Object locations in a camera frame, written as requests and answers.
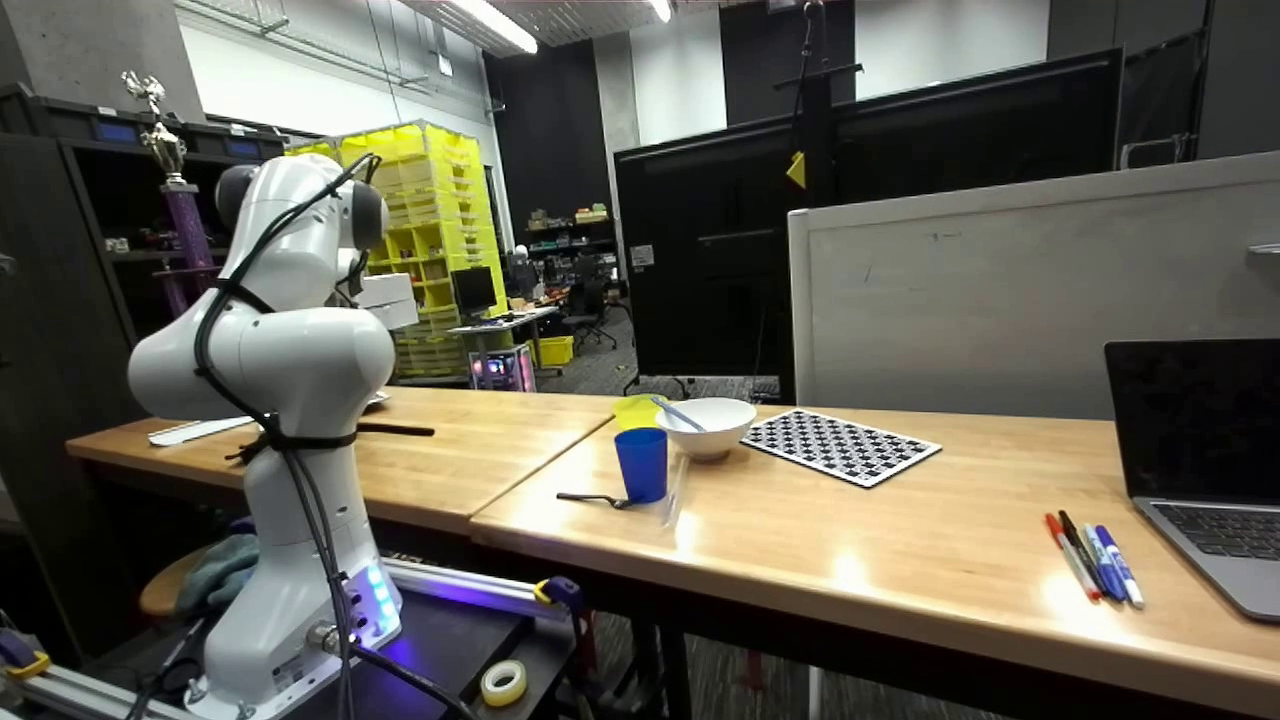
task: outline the floor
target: floor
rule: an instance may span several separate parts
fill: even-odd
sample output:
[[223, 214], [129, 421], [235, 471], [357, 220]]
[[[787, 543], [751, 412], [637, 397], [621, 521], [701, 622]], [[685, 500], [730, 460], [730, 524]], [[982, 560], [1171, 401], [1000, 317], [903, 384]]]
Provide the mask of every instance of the floor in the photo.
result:
[[[539, 390], [621, 397], [637, 380], [637, 344], [623, 308], [607, 310], [605, 332], [617, 338], [587, 338], [581, 357], [539, 384]], [[599, 621], [599, 661], [621, 662], [629, 651], [629, 622]], [[903, 716], [903, 720], [989, 720], [962, 704], [896, 692], [872, 680], [820, 673], [820, 704], [808, 704], [808, 662], [779, 654], [751, 654], [730, 642], [686, 635], [691, 716], [695, 720], [852, 720], [852, 716]]]

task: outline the whiteboard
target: whiteboard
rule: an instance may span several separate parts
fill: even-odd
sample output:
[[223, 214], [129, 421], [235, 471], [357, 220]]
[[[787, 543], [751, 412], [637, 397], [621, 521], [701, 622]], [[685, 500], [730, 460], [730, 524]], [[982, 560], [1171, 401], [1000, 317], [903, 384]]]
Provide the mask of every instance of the whiteboard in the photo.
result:
[[799, 206], [795, 401], [1112, 417], [1109, 338], [1280, 336], [1276, 250], [1280, 150]]

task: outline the monitor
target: monitor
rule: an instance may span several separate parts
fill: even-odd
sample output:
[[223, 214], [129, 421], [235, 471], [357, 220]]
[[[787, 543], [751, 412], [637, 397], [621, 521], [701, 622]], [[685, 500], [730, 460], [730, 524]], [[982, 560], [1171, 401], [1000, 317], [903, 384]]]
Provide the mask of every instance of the monitor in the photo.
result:
[[451, 298], [464, 321], [479, 321], [497, 304], [491, 271], [489, 267], [451, 271]]

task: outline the office chair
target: office chair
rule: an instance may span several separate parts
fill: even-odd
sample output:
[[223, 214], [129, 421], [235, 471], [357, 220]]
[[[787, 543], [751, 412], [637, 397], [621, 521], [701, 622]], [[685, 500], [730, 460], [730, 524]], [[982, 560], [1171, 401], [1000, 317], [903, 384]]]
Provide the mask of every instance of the office chair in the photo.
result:
[[581, 347], [590, 338], [607, 338], [617, 347], [617, 336], [605, 332], [605, 294], [607, 294], [607, 277], [599, 267], [599, 256], [581, 256], [571, 264], [577, 278], [564, 298], [564, 328], [577, 336]]

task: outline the ceiling light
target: ceiling light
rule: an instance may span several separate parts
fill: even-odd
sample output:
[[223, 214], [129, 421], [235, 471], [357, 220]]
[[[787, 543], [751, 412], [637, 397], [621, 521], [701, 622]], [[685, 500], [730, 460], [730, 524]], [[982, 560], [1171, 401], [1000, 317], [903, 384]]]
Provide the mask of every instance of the ceiling light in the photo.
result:
[[670, 0], [649, 0], [656, 20], [670, 24]]
[[507, 42], [515, 42], [520, 52], [535, 54], [535, 34], [529, 34], [529, 28], [520, 28], [511, 16], [502, 16], [499, 9], [491, 9], [489, 0], [451, 0], [459, 11], [475, 16], [483, 28], [491, 28], [497, 34], [502, 34]]

